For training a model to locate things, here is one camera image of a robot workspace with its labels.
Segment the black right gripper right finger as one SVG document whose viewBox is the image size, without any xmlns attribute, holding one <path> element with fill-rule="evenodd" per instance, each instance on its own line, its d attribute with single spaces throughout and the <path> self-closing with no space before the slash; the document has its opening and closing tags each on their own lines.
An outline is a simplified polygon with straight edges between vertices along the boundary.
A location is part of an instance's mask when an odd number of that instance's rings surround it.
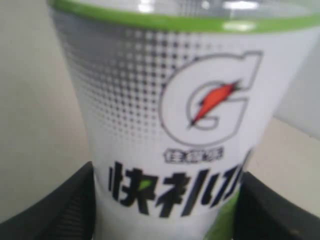
<svg viewBox="0 0 320 240">
<path fill-rule="evenodd" d="M 318 240 L 320 218 L 246 172 L 234 218 L 235 240 Z"/>
</svg>

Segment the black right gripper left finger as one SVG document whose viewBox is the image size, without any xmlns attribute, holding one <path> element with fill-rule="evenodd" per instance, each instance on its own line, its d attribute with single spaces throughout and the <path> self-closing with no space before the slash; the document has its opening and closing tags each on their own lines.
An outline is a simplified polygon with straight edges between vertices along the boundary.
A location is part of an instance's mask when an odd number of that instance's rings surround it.
<svg viewBox="0 0 320 240">
<path fill-rule="evenodd" d="M 91 240 L 96 221 L 94 169 L 87 162 L 61 186 L 0 224 L 2 240 Z"/>
</svg>

